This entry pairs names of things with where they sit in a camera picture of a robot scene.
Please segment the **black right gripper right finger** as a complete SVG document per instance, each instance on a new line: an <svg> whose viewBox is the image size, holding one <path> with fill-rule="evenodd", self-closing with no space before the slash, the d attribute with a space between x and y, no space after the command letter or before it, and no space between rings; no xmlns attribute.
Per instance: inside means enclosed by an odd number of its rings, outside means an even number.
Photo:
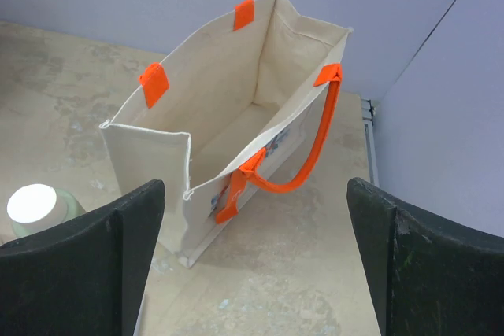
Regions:
<svg viewBox="0 0 504 336"><path fill-rule="evenodd" d="M501 335L503 239L353 178L346 200L382 335Z"/></svg>

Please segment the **canvas bag with orange handles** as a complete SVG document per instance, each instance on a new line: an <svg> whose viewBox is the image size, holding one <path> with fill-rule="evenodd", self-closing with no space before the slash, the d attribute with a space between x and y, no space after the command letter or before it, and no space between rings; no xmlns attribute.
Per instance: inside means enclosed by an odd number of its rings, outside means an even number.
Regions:
<svg viewBox="0 0 504 336"><path fill-rule="evenodd" d="M289 0L245 0L139 77L100 130L122 193L165 184L159 242L191 267L258 190L309 178L343 81L350 28Z"/></svg>

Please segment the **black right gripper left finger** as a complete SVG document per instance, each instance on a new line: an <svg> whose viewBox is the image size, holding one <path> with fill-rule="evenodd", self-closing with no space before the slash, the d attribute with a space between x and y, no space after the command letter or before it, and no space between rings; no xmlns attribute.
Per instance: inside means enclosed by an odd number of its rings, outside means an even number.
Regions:
<svg viewBox="0 0 504 336"><path fill-rule="evenodd" d="M165 210L153 179L1 247L3 335L132 335Z"/></svg>

